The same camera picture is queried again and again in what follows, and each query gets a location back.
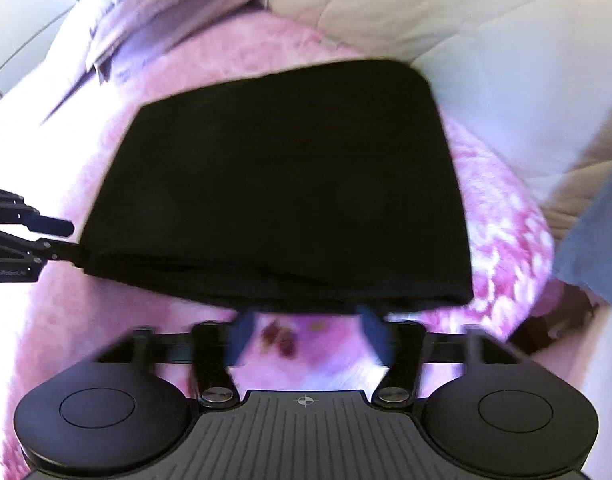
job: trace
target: robotic claw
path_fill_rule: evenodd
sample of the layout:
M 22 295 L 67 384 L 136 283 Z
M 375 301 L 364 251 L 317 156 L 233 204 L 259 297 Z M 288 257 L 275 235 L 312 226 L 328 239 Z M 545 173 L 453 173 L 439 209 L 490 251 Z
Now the robotic claw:
M 1 189 L 0 224 L 74 231 Z M 0 283 L 36 282 L 49 260 L 78 266 L 82 251 L 0 231 Z M 363 391 L 240 396 L 228 369 L 254 332 L 252 310 L 187 334 L 134 330 L 18 404 L 27 480 L 584 480 L 598 420 L 577 390 L 477 328 L 437 334 L 357 313 L 389 366 L 371 399 Z M 192 366 L 193 398 L 155 375 L 164 363 Z M 427 363 L 459 363 L 464 374 L 417 399 Z

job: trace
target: beige quilt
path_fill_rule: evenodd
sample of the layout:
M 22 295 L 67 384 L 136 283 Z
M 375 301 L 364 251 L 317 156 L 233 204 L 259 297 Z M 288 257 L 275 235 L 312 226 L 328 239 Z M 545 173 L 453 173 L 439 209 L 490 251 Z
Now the beige quilt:
M 406 60 L 496 150 L 563 237 L 612 171 L 612 0 L 268 0 Z

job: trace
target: black cloth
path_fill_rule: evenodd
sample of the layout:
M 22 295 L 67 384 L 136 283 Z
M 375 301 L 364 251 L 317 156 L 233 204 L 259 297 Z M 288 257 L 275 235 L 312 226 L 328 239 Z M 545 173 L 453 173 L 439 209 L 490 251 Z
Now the black cloth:
M 435 102 L 419 74 L 390 60 L 143 107 L 81 244 L 89 274 L 235 308 L 399 312 L 472 299 Z

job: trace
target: pink fluffy fabric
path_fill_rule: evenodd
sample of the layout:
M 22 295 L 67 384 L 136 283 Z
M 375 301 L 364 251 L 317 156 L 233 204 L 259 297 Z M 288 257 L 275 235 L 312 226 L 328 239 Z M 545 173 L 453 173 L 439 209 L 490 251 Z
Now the pink fluffy fabric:
M 246 12 L 186 40 L 121 86 L 89 81 L 41 126 L 29 120 L 33 97 L 50 82 L 31 74 L 0 103 L 0 153 L 21 152 L 14 168 L 0 157 L 0 187 L 81 228 L 143 104 L 228 79 L 358 57 L 301 25 Z M 504 339 L 528 316 L 544 286 L 552 241 L 540 210 L 510 170 L 458 123 L 443 120 L 464 197 L 476 298 L 463 308 L 408 319 L 451 333 L 477 324 Z M 18 480 L 28 471 L 12 417 L 30 389 L 132 327 L 176 332 L 232 316 L 229 310 L 91 278 L 62 263 L 49 264 L 38 283 L 0 285 L 0 478 Z M 258 317 L 257 334 L 232 370 L 242 392 L 348 388 L 370 395 L 382 378 L 384 368 L 357 318 L 281 317 L 296 338 L 291 359 L 262 343 L 259 332 L 272 319 Z M 161 374 L 186 391 L 186 367 L 162 368 Z M 457 374 L 451 365 L 429 368 L 422 395 Z

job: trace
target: screw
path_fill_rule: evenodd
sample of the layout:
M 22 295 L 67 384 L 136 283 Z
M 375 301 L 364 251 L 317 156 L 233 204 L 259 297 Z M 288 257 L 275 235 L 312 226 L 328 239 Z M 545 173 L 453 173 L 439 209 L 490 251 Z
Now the screw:
M 204 390 L 202 393 L 202 399 L 210 404 L 223 404 L 228 402 L 234 397 L 234 394 L 228 388 L 222 388 L 221 386 L 214 386 Z
M 398 402 L 405 402 L 410 398 L 410 393 L 408 393 L 404 388 L 398 388 L 396 386 L 391 386 L 389 388 L 382 388 L 377 392 L 377 397 L 383 402 L 388 402 L 389 404 L 397 404 Z

